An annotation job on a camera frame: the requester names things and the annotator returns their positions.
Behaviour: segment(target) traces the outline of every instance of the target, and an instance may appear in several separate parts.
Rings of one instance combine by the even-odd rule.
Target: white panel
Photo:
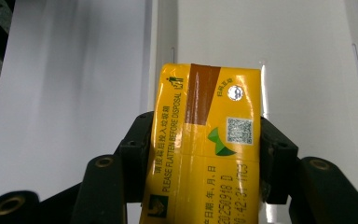
[[[300,158],[330,160],[358,189],[358,75],[343,1],[184,0],[178,11],[179,63],[263,61],[269,119]],[[290,223],[282,211],[278,221]]]
[[[16,2],[0,80],[0,195],[44,200],[115,151],[149,104],[150,3]]]

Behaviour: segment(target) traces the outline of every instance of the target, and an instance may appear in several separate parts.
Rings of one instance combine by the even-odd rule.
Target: brown stripe
[[[188,78],[186,123],[205,125],[220,67],[191,64]]]

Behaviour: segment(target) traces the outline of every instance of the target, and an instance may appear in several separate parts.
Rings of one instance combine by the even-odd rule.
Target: snack package
[[[166,64],[140,223],[257,223],[260,70]]]

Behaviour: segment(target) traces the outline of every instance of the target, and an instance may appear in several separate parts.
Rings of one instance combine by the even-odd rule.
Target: barcode label
[[[253,121],[251,119],[227,118],[227,141],[229,143],[253,144]]]

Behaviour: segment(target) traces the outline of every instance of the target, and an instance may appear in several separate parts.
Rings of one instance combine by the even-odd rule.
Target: circular sticker
[[[228,89],[228,98],[233,101],[239,101],[243,96],[243,90],[239,86],[232,86]]]

